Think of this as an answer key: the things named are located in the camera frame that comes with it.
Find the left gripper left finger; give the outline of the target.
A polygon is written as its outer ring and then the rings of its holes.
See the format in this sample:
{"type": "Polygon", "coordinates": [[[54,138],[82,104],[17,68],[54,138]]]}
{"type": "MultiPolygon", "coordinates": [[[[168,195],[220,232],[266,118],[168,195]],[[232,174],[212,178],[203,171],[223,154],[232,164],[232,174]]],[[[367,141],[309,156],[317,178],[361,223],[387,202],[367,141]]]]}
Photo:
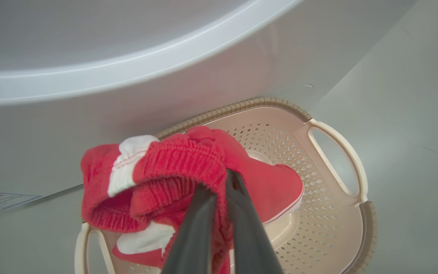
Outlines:
{"type": "Polygon", "coordinates": [[[216,194],[198,184],[162,274],[211,274],[216,194]]]}

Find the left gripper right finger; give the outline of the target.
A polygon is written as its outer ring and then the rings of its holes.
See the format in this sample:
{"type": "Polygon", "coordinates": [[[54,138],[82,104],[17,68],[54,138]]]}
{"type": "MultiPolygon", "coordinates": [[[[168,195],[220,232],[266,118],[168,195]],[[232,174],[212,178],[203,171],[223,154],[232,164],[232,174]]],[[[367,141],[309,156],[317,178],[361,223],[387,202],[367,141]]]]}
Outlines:
{"type": "Polygon", "coordinates": [[[227,170],[226,198],[233,224],[236,274],[282,274],[269,238],[245,186],[243,177],[227,170]]]}

